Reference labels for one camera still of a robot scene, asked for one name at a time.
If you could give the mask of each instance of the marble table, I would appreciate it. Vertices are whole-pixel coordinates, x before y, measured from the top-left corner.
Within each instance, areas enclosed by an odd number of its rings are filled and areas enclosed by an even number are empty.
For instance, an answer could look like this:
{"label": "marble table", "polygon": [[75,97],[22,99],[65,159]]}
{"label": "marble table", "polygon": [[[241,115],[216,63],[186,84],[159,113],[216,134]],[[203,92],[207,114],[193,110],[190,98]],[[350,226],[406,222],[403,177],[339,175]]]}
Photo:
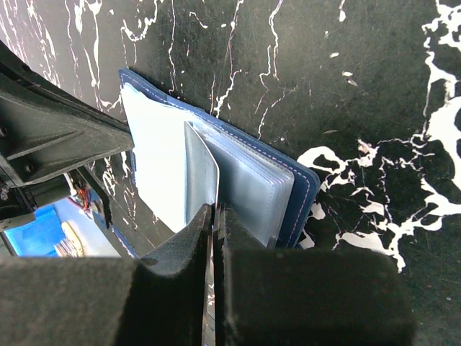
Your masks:
{"label": "marble table", "polygon": [[[395,261],[416,345],[461,340],[461,6],[455,0],[3,0],[0,39],[30,68],[125,121],[129,66],[312,167],[304,248]],[[130,153],[91,170],[140,254],[171,236]]]}

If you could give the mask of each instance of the blue wallet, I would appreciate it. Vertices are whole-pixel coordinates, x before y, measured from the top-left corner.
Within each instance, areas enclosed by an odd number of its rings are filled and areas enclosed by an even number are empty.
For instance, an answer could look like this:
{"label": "blue wallet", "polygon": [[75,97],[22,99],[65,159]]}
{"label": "blue wallet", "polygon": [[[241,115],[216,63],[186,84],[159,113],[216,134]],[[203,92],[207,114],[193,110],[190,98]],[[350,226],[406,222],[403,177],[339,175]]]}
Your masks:
{"label": "blue wallet", "polygon": [[[137,186],[138,183],[140,184],[138,179],[143,181],[150,179],[147,177],[149,174],[137,174],[141,170],[140,156],[138,155],[143,155],[143,157],[149,155],[148,150],[140,148],[142,142],[137,141],[136,138],[136,133],[144,132],[145,136],[149,134],[149,125],[139,126],[139,124],[148,124],[151,114],[158,115],[159,112],[162,113],[160,115],[162,117],[157,120],[157,125],[164,120],[168,122],[173,117],[184,118],[184,121],[189,123],[184,129],[179,128],[177,124],[171,126],[171,128],[176,129],[178,136],[185,137],[184,148],[172,148],[166,154],[159,154],[165,158],[165,155],[171,155],[172,151],[175,153],[182,151],[184,166],[194,168],[192,173],[188,173],[187,178],[176,180],[183,186],[175,188],[175,191],[178,194],[181,194],[181,191],[187,191],[187,194],[207,196],[205,201],[209,203],[213,194],[203,192],[206,189],[212,189],[213,184],[216,183],[213,179],[217,179],[219,181],[219,193],[216,202],[232,205],[236,209],[238,217],[241,218],[242,224],[264,246],[278,248],[296,246],[320,188],[317,174],[271,146],[207,114],[204,110],[169,96],[133,71],[124,68],[119,71],[119,74],[122,81],[122,99],[135,142],[132,166]],[[130,97],[137,97],[137,100],[140,100],[139,103],[143,105],[139,105],[139,108],[143,109],[144,115],[130,115],[136,111],[128,112],[129,108],[136,106],[128,104],[127,99],[124,98],[127,93],[134,95]],[[163,109],[159,110],[156,105],[162,106]],[[157,130],[154,133],[159,136],[164,135],[158,126],[152,125],[152,128]],[[164,146],[168,147],[171,146],[171,143],[182,142],[181,139],[176,139],[174,136],[165,136],[165,138]],[[146,145],[143,144],[143,146],[150,146],[149,150],[154,150],[155,145],[153,143],[155,141]],[[191,160],[191,156],[199,157],[200,164],[194,164],[197,160]],[[176,160],[176,162],[178,165],[173,164],[171,169],[181,168],[181,159]],[[207,180],[212,180],[211,183],[203,182],[200,179],[205,175]],[[199,199],[188,197],[184,199],[185,203],[188,203],[188,200],[193,200],[197,204]],[[190,210],[184,212],[182,222],[186,223],[192,216]],[[263,230],[273,228],[276,232],[271,230],[268,236],[263,234]]]}

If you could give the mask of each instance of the light blue object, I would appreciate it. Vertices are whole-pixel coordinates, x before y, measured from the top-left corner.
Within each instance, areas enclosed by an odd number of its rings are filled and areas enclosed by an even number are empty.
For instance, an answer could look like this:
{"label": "light blue object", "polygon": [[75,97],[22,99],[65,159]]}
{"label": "light blue object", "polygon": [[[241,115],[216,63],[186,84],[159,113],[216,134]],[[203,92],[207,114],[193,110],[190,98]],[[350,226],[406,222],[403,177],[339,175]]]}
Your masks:
{"label": "light blue object", "polygon": [[5,231],[5,235],[18,256],[57,257],[55,244],[66,236],[52,205],[35,211],[36,220]]}

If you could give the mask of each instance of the blue object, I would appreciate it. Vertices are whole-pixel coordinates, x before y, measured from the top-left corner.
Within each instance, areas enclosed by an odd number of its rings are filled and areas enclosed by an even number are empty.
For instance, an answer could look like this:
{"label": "blue object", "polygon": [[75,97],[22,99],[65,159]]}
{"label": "blue object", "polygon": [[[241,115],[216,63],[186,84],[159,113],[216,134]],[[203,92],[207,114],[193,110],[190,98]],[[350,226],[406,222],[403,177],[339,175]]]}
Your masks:
{"label": "blue object", "polygon": [[223,130],[228,135],[258,151],[268,159],[274,160],[291,170],[295,176],[295,183],[293,185],[292,194],[288,202],[287,211],[285,213],[282,228],[277,240],[277,247],[284,248],[296,246],[301,232],[303,231],[305,222],[308,219],[313,201],[320,189],[320,180],[315,172],[302,164],[299,164],[290,157],[280,153],[271,146],[251,137],[247,133],[244,133],[232,125],[209,115],[204,110],[188,105],[187,103],[165,94],[161,90],[155,88],[155,86],[150,84],[143,77],[127,68],[121,69],[119,71],[119,75],[122,80],[122,84],[130,84],[133,88],[142,92],[145,96],[154,101],[161,102],[165,105],[170,105],[181,110],[193,112],[196,116],[202,118],[205,122],[210,124],[210,126]]}
{"label": "blue object", "polygon": [[57,257],[54,246],[66,235],[52,205],[35,211],[35,221],[5,231],[5,236],[18,256]]}

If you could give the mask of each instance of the table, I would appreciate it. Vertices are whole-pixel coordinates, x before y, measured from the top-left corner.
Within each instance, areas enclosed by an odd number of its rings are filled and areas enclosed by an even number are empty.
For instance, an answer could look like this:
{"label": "table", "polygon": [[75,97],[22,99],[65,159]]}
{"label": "table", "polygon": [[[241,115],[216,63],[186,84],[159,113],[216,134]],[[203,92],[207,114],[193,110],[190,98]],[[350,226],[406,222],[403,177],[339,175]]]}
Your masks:
{"label": "table", "polygon": [[[125,121],[129,66],[312,167],[304,248],[391,256],[416,345],[461,340],[461,7],[455,0],[5,0],[0,39],[32,70]],[[130,153],[91,165],[139,254],[171,236]]]}

